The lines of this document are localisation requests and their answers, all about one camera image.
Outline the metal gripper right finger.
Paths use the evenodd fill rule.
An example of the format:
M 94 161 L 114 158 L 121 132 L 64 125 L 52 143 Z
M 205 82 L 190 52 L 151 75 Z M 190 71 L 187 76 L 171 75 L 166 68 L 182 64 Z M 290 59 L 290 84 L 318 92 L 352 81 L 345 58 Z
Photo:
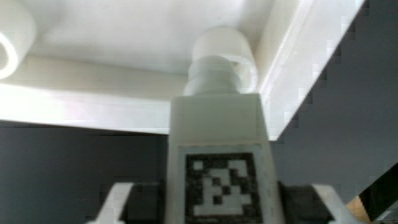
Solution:
M 286 224 L 366 224 L 354 216 L 331 185 L 279 184 Z

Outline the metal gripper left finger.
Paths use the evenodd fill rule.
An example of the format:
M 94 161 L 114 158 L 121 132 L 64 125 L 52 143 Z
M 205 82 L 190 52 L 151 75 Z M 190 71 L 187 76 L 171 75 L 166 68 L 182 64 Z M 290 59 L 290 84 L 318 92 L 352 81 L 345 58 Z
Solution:
M 112 184 L 96 218 L 86 224 L 128 224 L 123 220 L 132 190 L 137 187 L 160 186 L 158 182 L 116 182 Z

